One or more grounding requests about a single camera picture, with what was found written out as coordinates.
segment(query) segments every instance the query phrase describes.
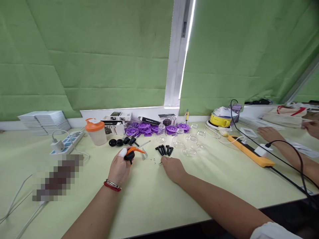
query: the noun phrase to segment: silver bangle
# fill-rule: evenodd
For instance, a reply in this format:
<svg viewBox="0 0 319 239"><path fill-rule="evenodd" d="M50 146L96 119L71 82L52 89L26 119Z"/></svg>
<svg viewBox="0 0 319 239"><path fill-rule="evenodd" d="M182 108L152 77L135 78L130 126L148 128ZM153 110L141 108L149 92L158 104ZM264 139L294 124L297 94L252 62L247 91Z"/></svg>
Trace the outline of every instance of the silver bangle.
<svg viewBox="0 0 319 239"><path fill-rule="evenodd" d="M119 189L120 186L116 185L115 183L111 182L110 180L106 179L105 182L111 184L112 187Z"/></svg>

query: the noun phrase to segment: orange power strip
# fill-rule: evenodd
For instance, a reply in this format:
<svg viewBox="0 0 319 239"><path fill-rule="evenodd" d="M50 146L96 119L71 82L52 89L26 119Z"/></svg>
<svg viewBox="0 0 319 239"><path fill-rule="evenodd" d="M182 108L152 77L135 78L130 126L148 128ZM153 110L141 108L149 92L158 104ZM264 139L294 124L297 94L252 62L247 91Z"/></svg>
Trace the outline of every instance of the orange power strip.
<svg viewBox="0 0 319 239"><path fill-rule="evenodd" d="M228 136L228 140L230 142L233 142L235 139L237 139L236 136L230 135ZM237 148L239 148L241 151L243 151L248 157L250 157L255 163L257 163L261 167L268 167L268 166L274 166L275 163L268 158L260 157L254 152L254 148L249 146L248 144L242 144L241 140L238 139L235 142L233 142L233 145L235 145Z"/></svg>

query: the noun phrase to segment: white power strip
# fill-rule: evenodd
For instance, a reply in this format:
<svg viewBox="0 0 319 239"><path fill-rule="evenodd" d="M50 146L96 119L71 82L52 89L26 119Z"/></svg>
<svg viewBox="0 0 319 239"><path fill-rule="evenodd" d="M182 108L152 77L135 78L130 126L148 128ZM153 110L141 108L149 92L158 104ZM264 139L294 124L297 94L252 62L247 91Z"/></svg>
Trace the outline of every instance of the white power strip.
<svg viewBox="0 0 319 239"><path fill-rule="evenodd" d="M67 136L62 142L65 145L65 149L61 152L61 153L56 153L54 150L50 153L50 154L70 154L72 152L72 150L74 149L74 146L77 145L77 143L80 141L80 139L83 137L83 135L85 134L85 132L81 132L78 136L72 136L71 135L71 139L69 138L69 136Z"/></svg>

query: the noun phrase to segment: forearm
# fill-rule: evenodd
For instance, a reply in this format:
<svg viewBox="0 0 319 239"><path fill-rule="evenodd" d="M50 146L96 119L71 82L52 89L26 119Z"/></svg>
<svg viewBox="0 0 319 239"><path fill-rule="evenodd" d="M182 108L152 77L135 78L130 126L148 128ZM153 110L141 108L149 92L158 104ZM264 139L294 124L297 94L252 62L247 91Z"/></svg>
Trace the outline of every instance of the forearm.
<svg viewBox="0 0 319 239"><path fill-rule="evenodd" d="M270 218L232 193L187 175L179 185L225 230L236 238L250 238Z"/></svg>
<svg viewBox="0 0 319 239"><path fill-rule="evenodd" d="M119 192L102 186L62 239L105 238L118 202Z"/></svg>
<svg viewBox="0 0 319 239"><path fill-rule="evenodd" d="M284 142L274 142L281 154L291 163L293 167L300 170L301 162L299 156L293 148ZM319 184L319 164L308 158L306 155L299 153L303 162L303 173L311 178L317 185Z"/></svg>

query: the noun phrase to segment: green curtain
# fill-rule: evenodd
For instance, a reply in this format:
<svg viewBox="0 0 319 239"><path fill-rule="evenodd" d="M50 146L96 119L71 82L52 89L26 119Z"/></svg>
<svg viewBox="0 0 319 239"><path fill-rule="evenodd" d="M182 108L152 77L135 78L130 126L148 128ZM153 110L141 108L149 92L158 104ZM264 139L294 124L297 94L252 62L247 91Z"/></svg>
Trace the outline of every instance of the green curtain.
<svg viewBox="0 0 319 239"><path fill-rule="evenodd" d="M319 70L312 75L293 100L298 102L319 101Z"/></svg>
<svg viewBox="0 0 319 239"><path fill-rule="evenodd" d="M1 0L0 121L37 110L81 117L71 108L26 2Z"/></svg>
<svg viewBox="0 0 319 239"><path fill-rule="evenodd" d="M164 103L173 0L28 0L74 110Z"/></svg>
<svg viewBox="0 0 319 239"><path fill-rule="evenodd" d="M180 114L270 98L279 103L319 53L311 0L198 0Z"/></svg>
<svg viewBox="0 0 319 239"><path fill-rule="evenodd" d="M0 121L163 105L173 0L1 0Z"/></svg>

